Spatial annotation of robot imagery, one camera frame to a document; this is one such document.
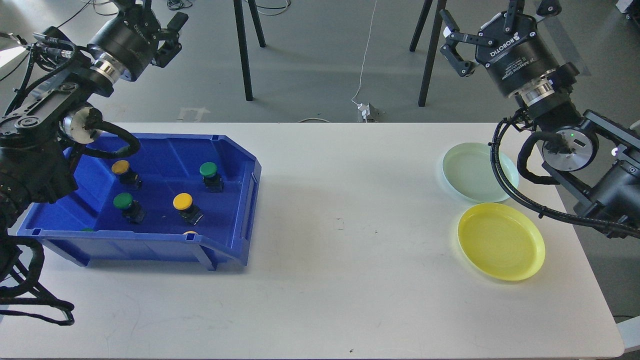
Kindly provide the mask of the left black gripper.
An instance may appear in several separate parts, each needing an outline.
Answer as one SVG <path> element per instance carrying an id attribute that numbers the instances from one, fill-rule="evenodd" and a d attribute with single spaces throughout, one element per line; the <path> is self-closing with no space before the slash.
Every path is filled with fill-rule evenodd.
<path id="1" fill-rule="evenodd" d="M 182 50 L 179 32 L 189 16 L 176 12 L 162 28 L 152 2 L 114 0 L 118 13 L 103 25 L 87 44 L 93 58 L 118 69 L 119 78 L 135 82 L 148 65 L 165 68 Z"/>

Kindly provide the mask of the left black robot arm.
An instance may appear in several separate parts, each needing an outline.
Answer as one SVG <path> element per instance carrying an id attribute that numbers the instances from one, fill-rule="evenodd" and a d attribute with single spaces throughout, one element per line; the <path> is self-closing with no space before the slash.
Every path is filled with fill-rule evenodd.
<path id="1" fill-rule="evenodd" d="M 65 318 L 31 317 L 59 326 L 74 324 L 74 305 L 40 283 L 45 253 L 34 237 L 10 235 L 33 203 L 53 204 L 78 189 L 75 170 L 83 156 L 120 159 L 134 155 L 140 141 L 105 121 L 89 103 L 109 97 L 119 79 L 136 81 L 148 65 L 164 68 L 182 50 L 180 30 L 188 15 L 176 12 L 160 25 L 150 0 L 115 0 L 116 16 L 85 46 L 73 43 L 59 27 L 19 43 L 29 52 L 27 70 L 1 117 L 0 203 L 3 316 L 27 316 L 12 305 L 49 306 Z"/>

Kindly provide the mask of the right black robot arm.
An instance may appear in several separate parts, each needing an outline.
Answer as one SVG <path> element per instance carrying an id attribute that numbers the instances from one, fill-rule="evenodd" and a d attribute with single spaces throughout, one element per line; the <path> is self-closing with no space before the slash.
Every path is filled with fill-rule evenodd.
<path id="1" fill-rule="evenodd" d="M 499 186 L 539 217 L 593 228 L 606 237 L 639 237 L 639 135 L 591 110 L 580 114 L 570 94 L 579 71 L 558 64 L 538 34 L 538 21 L 524 13 L 523 0 L 477 34 L 460 31 L 450 12 L 439 10 L 446 42 L 441 54 L 460 76 L 483 66 L 505 97 L 519 104 L 501 120 L 489 143 L 490 164 Z M 519 175 L 538 185 L 560 185 L 577 200 L 573 214 L 528 198 L 512 184 L 499 159 L 509 127 L 530 132 L 516 161 Z"/>

